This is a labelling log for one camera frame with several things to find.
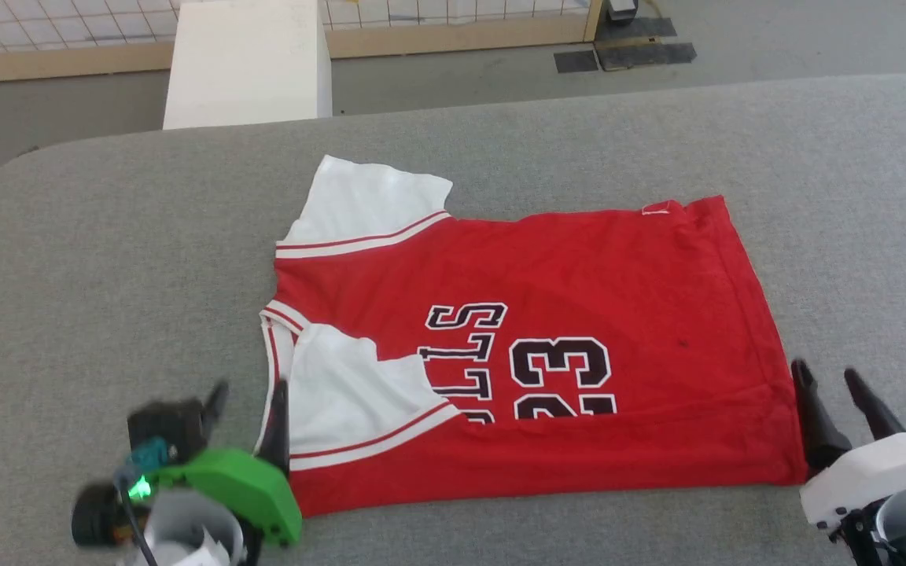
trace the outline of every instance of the white sleeve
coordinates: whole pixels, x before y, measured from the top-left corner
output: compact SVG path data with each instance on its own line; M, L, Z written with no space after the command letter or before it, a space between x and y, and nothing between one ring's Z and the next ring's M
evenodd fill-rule
M432 391L420 355L380 361L368 338L309 325L289 377L290 467L369 458L457 417Z
M279 244L325 244L399 232L443 211L452 186L434 175L325 155L302 214Z

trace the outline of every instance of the wooden frame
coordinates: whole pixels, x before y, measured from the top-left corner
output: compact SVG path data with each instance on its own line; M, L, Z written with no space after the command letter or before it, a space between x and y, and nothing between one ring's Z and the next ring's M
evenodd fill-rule
M328 31L327 47L331 58L352 58L592 42L602 10L603 0L590 0L589 15L585 17L563 15L465 25ZM0 53L0 80L160 71L170 68L172 58L173 43Z

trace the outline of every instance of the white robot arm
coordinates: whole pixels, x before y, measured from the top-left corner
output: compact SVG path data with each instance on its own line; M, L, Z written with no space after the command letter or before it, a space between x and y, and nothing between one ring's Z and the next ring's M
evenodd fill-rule
M845 371L874 442L852 448L835 429L803 361L792 362L812 477L799 490L806 520L844 540L858 566L906 566L906 432L853 369Z

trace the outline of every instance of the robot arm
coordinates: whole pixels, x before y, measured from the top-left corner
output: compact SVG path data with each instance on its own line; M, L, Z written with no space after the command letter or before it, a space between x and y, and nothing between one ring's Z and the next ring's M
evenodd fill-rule
M803 361L792 362L810 480L801 488L806 520L844 540L859 566L906 566L906 432L854 370L845 382L874 442L852 448L816 394Z
M288 483L286 384L273 390L256 454L208 447L228 395L222 382L204 404L149 402L133 412L131 454L111 484L83 488L72 510L76 545L131 540L137 548L121 566L249 566L263 542L295 544L302 515Z

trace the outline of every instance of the black wire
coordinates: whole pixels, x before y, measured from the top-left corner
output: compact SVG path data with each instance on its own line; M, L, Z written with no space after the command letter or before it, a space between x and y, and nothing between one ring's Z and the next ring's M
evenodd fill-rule
M884 549L887 551L887 556L890 557L890 563L895 566L906 566L906 553L898 549L897 547L890 544L889 541L883 541L880 543Z
M145 557L145 561L149 566L159 566L156 564L156 558L152 555L149 543L145 542L145 537L142 535L142 529L139 527L138 519L135 516L135 509L132 509L132 501L128 497L128 484L122 481L121 486L118 486L118 490L121 495L121 504L125 508L125 515L128 516L128 522L132 526L132 540L142 551L142 556Z

